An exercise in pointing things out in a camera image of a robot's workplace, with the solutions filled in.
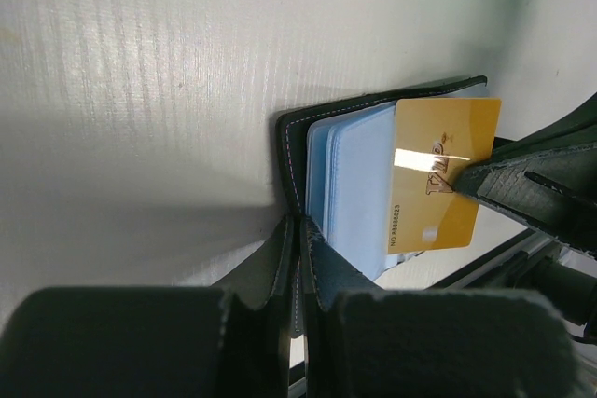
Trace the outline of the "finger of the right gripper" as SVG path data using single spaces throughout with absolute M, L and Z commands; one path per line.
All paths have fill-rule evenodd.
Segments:
M 596 257 L 596 97 L 465 168 L 454 191 Z

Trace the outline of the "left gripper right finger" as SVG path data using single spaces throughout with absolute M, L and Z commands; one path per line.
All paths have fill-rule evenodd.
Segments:
M 311 397 L 584 397 L 558 311 L 534 292 L 388 291 L 298 228 Z

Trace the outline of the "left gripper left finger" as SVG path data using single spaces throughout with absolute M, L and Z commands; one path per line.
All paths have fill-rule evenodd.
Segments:
M 207 287 L 52 287 L 1 335 L 5 397 L 284 397 L 295 222 Z

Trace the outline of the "gold VIP credit card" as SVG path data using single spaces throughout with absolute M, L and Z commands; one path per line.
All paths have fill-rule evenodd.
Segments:
M 396 103 L 388 254 L 470 244 L 479 206 L 456 192 L 456 179 L 492 154 L 501 104 L 463 97 Z

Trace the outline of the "black leather card holder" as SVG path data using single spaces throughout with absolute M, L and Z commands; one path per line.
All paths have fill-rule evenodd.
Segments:
M 483 76 L 366 94 L 282 114 L 278 157 L 290 210 L 374 282 L 420 253 L 388 254 L 396 103 L 417 98 L 495 98 Z

